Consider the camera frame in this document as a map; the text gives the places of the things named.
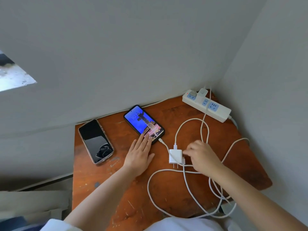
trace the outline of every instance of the forearm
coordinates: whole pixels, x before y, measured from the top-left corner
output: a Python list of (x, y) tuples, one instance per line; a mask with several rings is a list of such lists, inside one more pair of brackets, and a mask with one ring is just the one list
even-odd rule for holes
[(122, 167), (83, 200), (64, 221), (83, 231), (106, 229), (134, 178), (130, 170)]
[(235, 200), (259, 230), (308, 230), (295, 217), (227, 167), (222, 167), (213, 180)]

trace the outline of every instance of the scratched table surface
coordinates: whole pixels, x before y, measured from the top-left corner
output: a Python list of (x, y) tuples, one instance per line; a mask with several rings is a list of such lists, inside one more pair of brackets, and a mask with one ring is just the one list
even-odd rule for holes
[[(212, 100), (218, 102), (213, 93)], [(190, 118), (202, 119), (204, 115), (182, 102), (182, 97), (163, 101), (149, 106), (145, 110), (165, 128), (166, 133), (162, 139), (169, 148), (173, 147), (175, 133), (180, 124)], [(92, 163), (78, 133), (78, 128), (81, 125), (76, 125), (73, 209), (99, 184), (123, 166), (131, 143), (138, 138), (139, 135), (123, 119), (123, 115), (124, 112), (99, 119), (115, 148), (113, 156), (99, 166)], [(222, 160), (231, 144), (242, 136), (230, 120), (220, 123), (206, 116), (205, 121), (210, 128), (208, 143)], [(199, 120), (192, 120), (183, 125), (177, 136), (178, 149), (186, 149), (189, 143), (201, 139), (200, 125), (201, 121)], [(204, 139), (206, 139), (206, 135), (207, 128), (204, 125)], [(150, 153), (155, 153), (152, 163), (125, 192), (107, 230), (144, 230), (154, 222), (166, 217), (152, 204), (147, 192), (147, 183), (153, 172), (165, 168), (172, 169), (173, 165), (168, 163), (167, 149), (160, 142), (157, 141), (152, 145)], [(189, 157), (186, 156), (185, 159), (187, 164), (191, 164)], [(258, 190), (266, 189), (272, 185), (270, 178), (245, 140), (234, 145), (224, 164)], [(200, 174), (187, 174), (186, 177), (191, 192), (205, 209), (212, 209), (218, 205), (219, 199), (212, 194), (208, 177)], [(186, 188), (182, 173), (171, 171), (157, 173), (151, 179), (149, 190), (154, 202), (170, 214), (185, 218), (202, 214), (202, 210), (194, 202)]]

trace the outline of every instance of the white shirt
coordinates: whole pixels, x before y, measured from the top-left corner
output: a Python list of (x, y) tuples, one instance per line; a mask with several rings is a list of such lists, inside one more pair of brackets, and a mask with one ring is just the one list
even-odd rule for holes
[[(144, 231), (241, 231), (239, 226), (234, 223), (231, 219), (227, 219), (224, 225), (224, 229), (215, 221), (208, 219), (184, 219), (184, 218), (165, 218), (158, 221), (145, 229)], [(46, 225), (41, 229), (41, 231), (82, 231), (64, 221), (51, 219)]]

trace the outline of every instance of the black smartphone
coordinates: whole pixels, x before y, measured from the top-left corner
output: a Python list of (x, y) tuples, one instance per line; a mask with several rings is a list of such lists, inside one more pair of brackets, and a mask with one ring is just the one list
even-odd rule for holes
[(139, 134), (149, 134), (153, 138), (152, 144), (165, 134), (165, 129), (139, 105), (135, 105), (125, 113), (124, 119)]
[(114, 148), (98, 120), (85, 123), (78, 131), (94, 164), (106, 161), (113, 154)]

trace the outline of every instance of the phone screen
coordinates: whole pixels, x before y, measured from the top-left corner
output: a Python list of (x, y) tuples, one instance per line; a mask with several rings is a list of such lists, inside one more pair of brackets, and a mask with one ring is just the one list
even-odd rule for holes
[(140, 106), (133, 107), (124, 117), (139, 134), (149, 134), (153, 138), (153, 141), (164, 132), (164, 128), (152, 119)]
[(94, 163), (99, 162), (113, 152), (113, 148), (97, 120), (84, 124), (79, 128), (79, 133)]

